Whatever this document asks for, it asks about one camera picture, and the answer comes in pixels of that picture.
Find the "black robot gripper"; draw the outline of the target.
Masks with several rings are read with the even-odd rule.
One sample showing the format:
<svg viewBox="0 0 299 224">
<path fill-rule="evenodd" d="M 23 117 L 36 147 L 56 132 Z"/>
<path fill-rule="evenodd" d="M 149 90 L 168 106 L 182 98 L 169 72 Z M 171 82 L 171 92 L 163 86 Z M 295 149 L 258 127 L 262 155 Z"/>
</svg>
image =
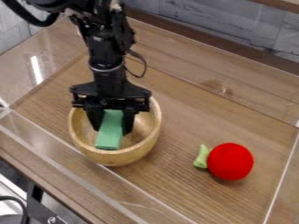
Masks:
<svg viewBox="0 0 299 224">
<path fill-rule="evenodd" d="M 124 110 L 125 135 L 132 132 L 136 113 L 149 111 L 152 92 L 128 81 L 127 70 L 123 67 L 107 73 L 93 72 L 93 81 L 71 86 L 69 92 L 72 106 L 85 109 L 95 131 L 99 131 L 103 122 L 103 109 Z"/>
</svg>

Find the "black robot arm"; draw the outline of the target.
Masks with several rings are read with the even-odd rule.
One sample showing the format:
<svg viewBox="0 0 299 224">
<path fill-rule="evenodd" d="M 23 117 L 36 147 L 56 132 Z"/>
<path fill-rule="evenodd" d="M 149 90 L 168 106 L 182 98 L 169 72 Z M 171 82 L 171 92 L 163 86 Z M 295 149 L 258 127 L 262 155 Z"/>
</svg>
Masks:
<svg viewBox="0 0 299 224">
<path fill-rule="evenodd" d="M 135 44 L 135 31 L 127 21 L 121 0 L 25 0 L 41 11 L 65 13 L 79 28 L 88 48 L 88 68 L 93 81 L 69 87 L 72 106 L 84 109 L 95 130 L 104 124 L 104 111 L 123 113 L 120 127 L 132 132 L 135 117 L 149 110 L 152 93 L 127 76 L 125 56 Z"/>
</svg>

